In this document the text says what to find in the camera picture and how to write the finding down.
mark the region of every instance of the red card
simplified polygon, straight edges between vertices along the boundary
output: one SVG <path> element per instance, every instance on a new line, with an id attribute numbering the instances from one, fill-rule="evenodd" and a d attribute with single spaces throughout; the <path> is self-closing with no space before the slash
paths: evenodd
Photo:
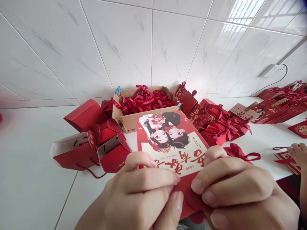
<path id="1" fill-rule="evenodd" d="M 80 105 L 70 114 L 64 117 L 72 127 L 83 133 L 89 130 L 94 131 L 96 124 L 101 124 L 108 120 L 108 116 L 93 99 L 89 99 Z"/>
<path id="2" fill-rule="evenodd" d="M 159 168 L 170 169 L 181 177 L 174 191 L 184 193 L 181 219 L 199 210 L 188 201 L 192 180 L 203 168 L 209 145 L 182 111 L 137 117 L 138 150 L 153 157 Z"/>

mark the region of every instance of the cardboard box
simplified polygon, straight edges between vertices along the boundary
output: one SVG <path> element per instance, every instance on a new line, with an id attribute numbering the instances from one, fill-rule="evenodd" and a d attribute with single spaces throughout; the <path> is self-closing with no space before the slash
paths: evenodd
<path id="1" fill-rule="evenodd" d="M 171 91 L 165 87 L 165 86 L 157 86 L 157 87 L 149 87 L 149 93 L 152 93 L 155 90 L 161 90 L 163 92 L 166 92 L 166 95 L 171 98 L 170 93 Z M 120 92 L 121 97 L 131 97 L 134 98 L 136 95 L 138 88 L 132 88 L 132 89 L 122 89 Z M 113 99 L 119 103 L 119 97 L 116 93 L 114 93 Z M 176 100 L 176 97 L 173 95 L 171 98 L 171 101 L 174 102 Z M 142 115 L 147 115 L 147 114 L 153 114 L 153 113 L 163 113 L 163 112 L 175 112 L 178 111 L 178 106 L 172 106 L 172 107 L 167 107 L 167 108 L 162 108 L 162 109 L 156 109 L 156 110 L 151 110 L 151 111 L 146 111 L 146 112 L 140 112 L 140 113 L 135 113 L 135 114 L 129 114 L 125 115 L 122 113 L 122 111 L 113 105 L 113 112 L 112 112 L 112 118 L 118 123 L 121 124 L 124 128 L 126 133 L 131 133 L 136 131 L 136 117 L 137 116 L 142 116 Z"/>

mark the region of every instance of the wall socket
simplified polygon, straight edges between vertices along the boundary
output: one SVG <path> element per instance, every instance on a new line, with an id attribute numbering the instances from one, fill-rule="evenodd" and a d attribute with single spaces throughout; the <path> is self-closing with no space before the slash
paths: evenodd
<path id="1" fill-rule="evenodd" d="M 286 67 L 284 65 L 271 64 L 264 71 L 262 71 L 259 77 L 282 77 L 285 74 L 285 68 Z"/>

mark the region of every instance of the red ribbon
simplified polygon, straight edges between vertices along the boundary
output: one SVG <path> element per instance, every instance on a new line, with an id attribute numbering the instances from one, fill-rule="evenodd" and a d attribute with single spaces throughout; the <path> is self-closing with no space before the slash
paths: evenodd
<path id="1" fill-rule="evenodd" d="M 113 98 L 111 98 L 113 105 L 122 110 L 124 115 L 177 105 L 177 100 L 171 102 L 171 99 L 166 95 L 166 92 L 157 89 L 154 92 L 149 93 L 146 85 L 136 85 L 136 87 L 138 87 L 138 89 L 134 99 L 123 97 L 120 99 L 119 103 L 117 103 Z"/>
<path id="2" fill-rule="evenodd" d="M 249 154 L 245 155 L 243 153 L 242 149 L 237 144 L 234 144 L 234 143 L 230 144 L 230 149 L 234 153 L 234 157 L 241 158 L 242 160 L 247 161 L 247 162 L 261 159 L 261 155 L 259 153 L 253 152 L 253 153 L 249 153 Z"/>

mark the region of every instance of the black cable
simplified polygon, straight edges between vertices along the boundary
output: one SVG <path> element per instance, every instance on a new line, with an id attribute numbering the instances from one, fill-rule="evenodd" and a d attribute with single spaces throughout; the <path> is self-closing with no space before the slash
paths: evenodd
<path id="1" fill-rule="evenodd" d="M 271 85 L 274 85 L 274 84 L 280 82 L 281 80 L 283 80 L 283 79 L 285 78 L 285 76 L 286 76 L 287 73 L 288 73 L 288 66 L 287 66 L 286 64 L 283 64 L 283 65 L 286 67 L 286 73 L 285 73 L 285 75 L 282 77 L 282 79 L 280 79 L 279 81 L 277 81 L 277 82 L 275 82 L 275 83 L 272 83 L 272 84 L 270 84 L 270 85 L 268 85 L 268 86 L 263 87 L 261 90 L 263 90 L 264 88 L 267 88 L 267 87 L 269 87 L 269 86 L 271 86 Z M 258 90 L 257 92 L 255 92 L 255 93 L 254 93 L 253 95 L 251 95 L 250 97 L 254 96 L 256 93 L 260 92 L 261 90 Z"/>

